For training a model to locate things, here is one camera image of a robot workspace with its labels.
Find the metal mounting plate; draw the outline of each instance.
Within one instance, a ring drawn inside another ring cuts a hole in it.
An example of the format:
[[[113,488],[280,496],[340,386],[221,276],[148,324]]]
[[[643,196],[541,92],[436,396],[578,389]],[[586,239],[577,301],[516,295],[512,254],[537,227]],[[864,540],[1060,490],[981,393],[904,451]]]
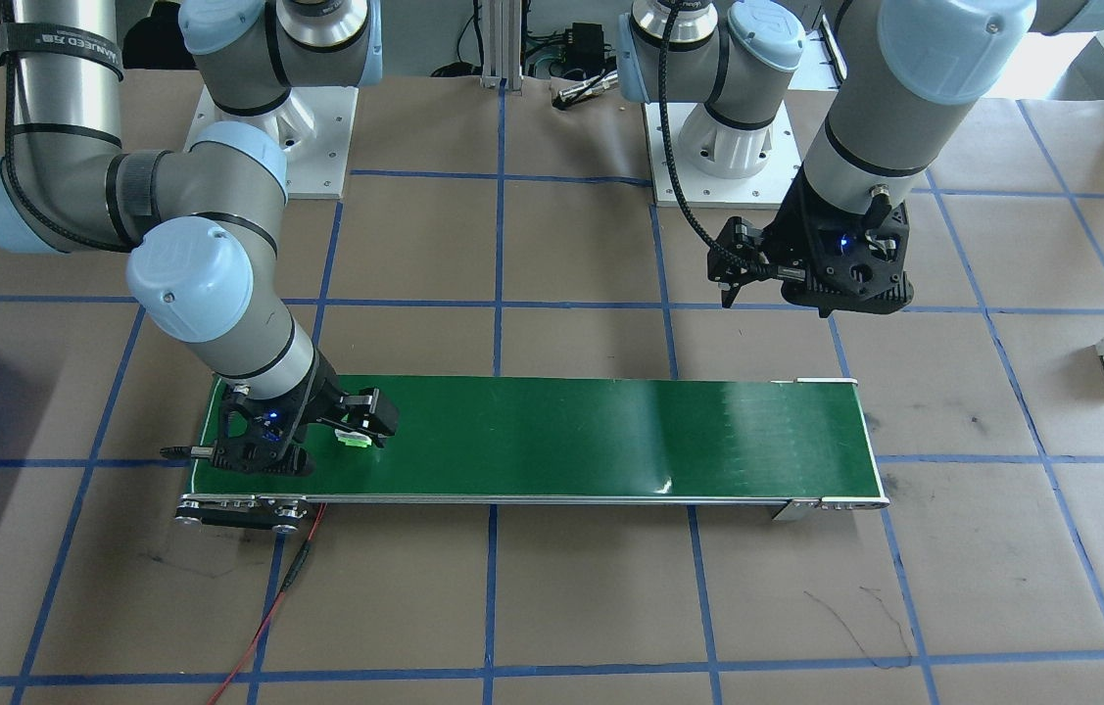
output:
[[[677,139],[678,130],[694,103],[669,103],[669,129]],[[651,163],[651,189],[656,193],[657,205],[677,206],[673,184],[669,180],[669,169],[665,168],[665,145],[660,139],[660,108],[656,104],[643,107],[647,117],[647,152]],[[697,170],[694,165],[678,161],[678,182],[682,183],[682,194],[697,209],[771,209],[783,204],[783,196],[790,186],[790,180],[799,170],[799,151],[790,135],[790,117],[786,104],[778,107],[774,117],[768,164],[751,179],[718,179]]]
[[[310,139],[283,148],[287,160],[287,189],[291,197],[342,197],[347,154],[351,149],[351,129],[355,121],[354,88],[327,85],[296,88],[296,95],[316,120],[317,132]],[[195,135],[216,121],[216,107],[206,88],[199,94],[194,119],[185,138],[189,146]]]

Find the black cable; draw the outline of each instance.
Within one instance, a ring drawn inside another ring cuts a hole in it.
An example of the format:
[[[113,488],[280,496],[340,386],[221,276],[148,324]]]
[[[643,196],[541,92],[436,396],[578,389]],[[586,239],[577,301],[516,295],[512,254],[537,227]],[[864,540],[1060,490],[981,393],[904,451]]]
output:
[[[682,210],[682,217],[687,220],[690,224],[691,229],[696,231],[696,235],[700,236],[700,239],[704,241],[704,245],[709,246],[709,249],[714,250],[721,255],[722,258],[730,263],[731,266],[739,269],[754,269],[757,268],[757,264],[750,264],[747,260],[743,259],[739,255],[731,253],[721,244],[718,244],[715,239],[709,237],[709,234],[704,232],[702,224],[699,220],[696,220],[694,213],[691,213],[691,206],[687,204],[687,196],[682,194],[682,183],[678,182],[678,169],[673,165],[673,138],[669,135],[669,99],[668,89],[665,88],[665,82],[667,82],[668,68],[667,63],[669,58],[669,40],[673,35],[673,20],[677,19],[678,13],[682,11],[682,4],[687,0],[673,0],[672,8],[669,8],[669,18],[665,20],[665,35],[660,38],[660,55],[659,62],[657,64],[657,97],[659,99],[660,107],[660,139],[665,143],[665,164],[669,167],[669,182],[673,186],[673,197],[678,200],[678,209]]]
[[[561,108],[561,110],[569,110],[569,108],[577,106],[578,103],[582,103],[583,100],[586,99],[583,98],[583,95],[586,95],[587,93],[591,92],[592,88],[595,88],[595,86],[599,85],[599,82],[604,81],[604,77],[606,75],[608,75],[608,72],[602,72],[598,76],[595,77],[595,81],[588,83],[586,85],[586,88],[583,88],[582,92],[578,93],[577,95],[574,95],[573,98],[564,100],[563,103],[560,104],[560,106],[556,106],[556,100],[560,99],[558,98],[556,100],[552,100],[552,105],[555,106],[556,108]]]
[[[15,18],[13,13],[13,7],[11,6],[11,0],[3,0],[0,4],[0,14],[2,22],[14,23]],[[86,247],[92,247],[94,249],[106,249],[108,253],[127,253],[129,248],[126,246],[114,246],[108,245],[107,242],[98,242],[96,239],[91,239],[84,235],[77,235],[77,233],[70,231],[68,228],[62,226],[62,224],[50,218],[33,204],[28,193],[24,192],[24,186],[20,183],[20,175],[15,173],[15,135],[13,133],[15,124],[15,88],[23,86],[20,84],[20,72],[15,71],[18,67],[20,58],[12,54],[7,58],[7,94],[6,94],[6,115],[4,115],[4,164],[7,165],[7,182],[11,184],[15,197],[20,201],[20,204],[24,210],[29,211],[29,214],[33,215],[38,222],[44,224],[51,232],[54,232],[60,237],[76,242],[78,245],[85,245]]]
[[[486,66],[486,54],[481,47],[481,0],[474,0],[474,35],[477,36],[477,65]]]
[[[456,35],[456,60],[461,64],[465,62],[465,57],[460,55],[460,41],[465,38],[465,33],[469,31],[469,22],[471,22],[474,18],[475,14],[471,14],[469,19],[466,19],[465,23],[460,25],[460,34]]]

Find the green conveyor belt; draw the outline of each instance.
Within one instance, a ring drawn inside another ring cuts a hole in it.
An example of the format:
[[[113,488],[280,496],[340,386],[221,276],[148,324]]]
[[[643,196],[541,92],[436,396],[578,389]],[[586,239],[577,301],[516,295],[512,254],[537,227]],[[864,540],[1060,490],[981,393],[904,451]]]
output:
[[[184,499],[887,504],[852,383],[341,380],[399,405],[385,449],[346,447],[314,427],[314,474],[243,476],[194,461]]]

